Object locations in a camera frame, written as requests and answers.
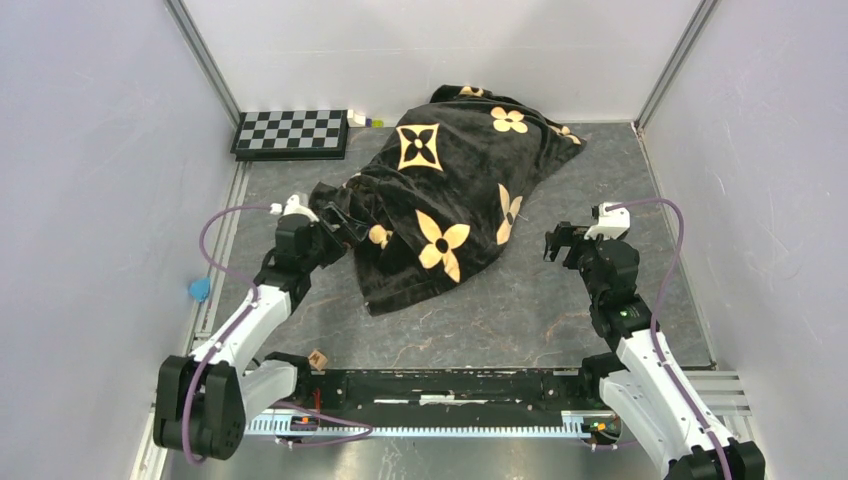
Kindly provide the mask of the black floral pillowcase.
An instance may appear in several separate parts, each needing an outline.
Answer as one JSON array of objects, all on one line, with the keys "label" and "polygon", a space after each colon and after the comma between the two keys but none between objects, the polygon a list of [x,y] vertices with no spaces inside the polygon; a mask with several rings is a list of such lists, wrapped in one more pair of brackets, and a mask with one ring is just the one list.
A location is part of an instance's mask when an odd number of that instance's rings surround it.
[{"label": "black floral pillowcase", "polygon": [[504,252],[535,188],[579,155],[570,127],[519,101],[444,85],[408,110],[372,160],[309,197],[368,228],[354,248],[371,315],[449,292]]}]

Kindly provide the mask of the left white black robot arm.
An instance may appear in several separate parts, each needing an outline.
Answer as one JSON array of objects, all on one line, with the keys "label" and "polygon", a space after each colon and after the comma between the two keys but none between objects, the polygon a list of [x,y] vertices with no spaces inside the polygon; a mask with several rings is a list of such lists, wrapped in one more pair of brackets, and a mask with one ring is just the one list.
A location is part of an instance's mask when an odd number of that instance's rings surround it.
[{"label": "left white black robot arm", "polygon": [[297,408],[312,399],[307,357],[271,353],[257,367],[250,363],[301,304],[312,272],[368,237],[368,225],[334,203],[313,210],[292,196],[264,210],[277,218],[274,245],[246,279],[239,310],[190,353],[167,357],[158,371],[153,441],[194,465],[230,458],[249,422],[275,403]]}]

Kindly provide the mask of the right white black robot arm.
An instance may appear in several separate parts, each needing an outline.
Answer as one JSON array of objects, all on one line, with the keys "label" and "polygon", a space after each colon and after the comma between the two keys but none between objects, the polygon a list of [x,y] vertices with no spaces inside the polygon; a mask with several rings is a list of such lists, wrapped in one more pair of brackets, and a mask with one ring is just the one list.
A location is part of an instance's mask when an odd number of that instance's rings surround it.
[{"label": "right white black robot arm", "polygon": [[640,255],[621,237],[559,223],[545,235],[544,255],[567,254],[579,273],[596,333],[609,353],[583,360],[580,400],[608,406],[629,428],[662,479],[763,479],[766,460],[738,439],[700,397],[671,354],[637,291]]}]

